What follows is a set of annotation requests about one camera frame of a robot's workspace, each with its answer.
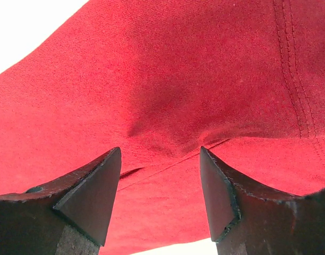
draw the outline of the red cloth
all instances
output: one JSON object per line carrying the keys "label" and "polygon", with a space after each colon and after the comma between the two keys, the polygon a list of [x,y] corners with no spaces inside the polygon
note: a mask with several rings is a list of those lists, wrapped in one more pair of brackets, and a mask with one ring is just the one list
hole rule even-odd
{"label": "red cloth", "polygon": [[199,147],[325,187],[325,0],[90,0],[0,75],[0,194],[123,152],[106,247],[209,237]]}

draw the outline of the white surface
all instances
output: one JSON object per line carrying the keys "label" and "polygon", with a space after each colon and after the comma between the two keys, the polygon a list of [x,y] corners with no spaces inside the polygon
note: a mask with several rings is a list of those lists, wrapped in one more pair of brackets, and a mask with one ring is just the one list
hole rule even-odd
{"label": "white surface", "polygon": [[[0,0],[0,73],[36,49],[87,1]],[[216,255],[217,250],[210,239],[205,239],[139,254]]]}

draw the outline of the red fabric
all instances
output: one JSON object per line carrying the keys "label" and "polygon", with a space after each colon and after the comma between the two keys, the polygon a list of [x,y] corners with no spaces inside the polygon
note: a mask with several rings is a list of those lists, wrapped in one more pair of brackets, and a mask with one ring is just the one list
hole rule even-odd
{"label": "red fabric", "polygon": [[325,0],[90,0],[0,75],[0,194],[123,152],[106,247],[209,237],[199,147],[325,187]]}

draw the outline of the red garment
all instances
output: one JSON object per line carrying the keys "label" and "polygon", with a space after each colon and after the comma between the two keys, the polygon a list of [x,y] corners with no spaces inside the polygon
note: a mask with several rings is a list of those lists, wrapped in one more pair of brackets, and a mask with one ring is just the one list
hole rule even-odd
{"label": "red garment", "polygon": [[206,145],[274,188],[325,187],[325,0],[90,0],[0,75],[0,194],[120,146],[106,246],[209,237]]}

